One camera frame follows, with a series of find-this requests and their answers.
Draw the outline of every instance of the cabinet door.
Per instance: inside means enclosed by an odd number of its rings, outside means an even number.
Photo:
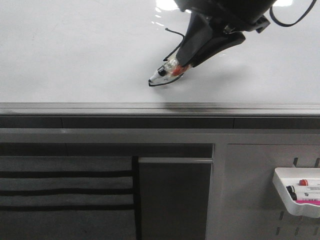
[[[320,219],[290,215],[273,186],[276,167],[314,168],[319,145],[245,145],[227,148],[221,239],[320,238]]]
[[[140,164],[142,239],[205,240],[211,166]]]

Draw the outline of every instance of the black stripe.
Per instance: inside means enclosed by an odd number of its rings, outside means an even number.
[[[124,189],[90,189],[90,188],[57,188],[42,190],[0,190],[0,196],[47,196],[59,194],[85,194],[85,195],[129,195],[132,188]]]
[[[118,178],[131,177],[132,171],[0,171],[6,179],[49,179],[49,178]]]
[[[132,157],[132,182],[133,182],[133,204],[134,204],[134,218],[135,218],[135,237],[136,240],[142,239],[142,216],[141,216],[141,196],[140,196],[140,172],[139,172],[139,158]]]
[[[0,211],[52,212],[52,211],[117,211],[133,210],[133,204],[124,205],[61,205],[61,206],[0,206]]]

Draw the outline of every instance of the white marker tray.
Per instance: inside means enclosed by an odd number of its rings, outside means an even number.
[[[301,179],[320,180],[320,168],[277,167],[272,182],[290,214],[320,218],[320,205],[296,203],[286,189],[289,185],[298,186]]]

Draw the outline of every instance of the black cable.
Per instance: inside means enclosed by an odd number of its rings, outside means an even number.
[[[162,85],[167,85],[167,84],[172,84],[173,82],[177,81],[179,78],[181,78],[184,75],[184,73],[182,73],[181,75],[177,76],[175,79],[173,79],[172,81],[167,81],[165,83],[159,83],[159,84],[155,84],[155,85],[151,85],[149,82],[149,87],[158,87],[158,86],[162,86]]]
[[[170,30],[169,28],[166,28],[165,30],[168,31],[168,32],[170,32],[170,33],[174,33],[174,34],[180,35],[180,36],[182,37],[182,41],[179,43],[178,46],[176,46],[176,48],[175,48],[172,52],[170,52],[170,54],[169,54],[168,56],[166,56],[166,57],[163,59],[164,62],[168,61],[168,58],[170,58],[170,56],[171,56],[172,54],[174,54],[175,51],[178,50],[178,48],[181,47],[181,44],[182,44],[183,40],[185,39],[185,35],[183,35],[183,34],[180,33],[180,32],[172,31],[172,30]]]
[[[287,24],[287,23],[283,23],[283,22],[279,21],[279,20],[276,18],[275,14],[274,14],[273,7],[270,7],[270,11],[269,11],[270,17],[271,17],[271,19],[272,19],[276,24],[278,24],[278,25],[281,26],[281,27],[292,27],[293,25],[296,25],[297,23],[299,23],[302,19],[305,18],[305,16],[308,15],[308,13],[309,13],[309,12],[311,11],[311,9],[314,7],[314,5],[316,4],[316,2],[317,2],[317,0],[312,0],[310,6],[309,6],[308,9],[304,12],[304,14],[303,14],[296,22],[291,23],[291,24]]]

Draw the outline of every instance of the red part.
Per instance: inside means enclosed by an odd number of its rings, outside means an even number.
[[[300,186],[308,186],[308,180],[306,180],[306,179],[300,180],[300,181],[299,181],[299,185],[300,185]]]
[[[181,74],[183,74],[183,73],[184,73],[184,67],[178,65],[178,66],[176,66],[176,68],[173,70],[172,75],[173,75],[173,76],[179,76],[179,75],[181,75]]]

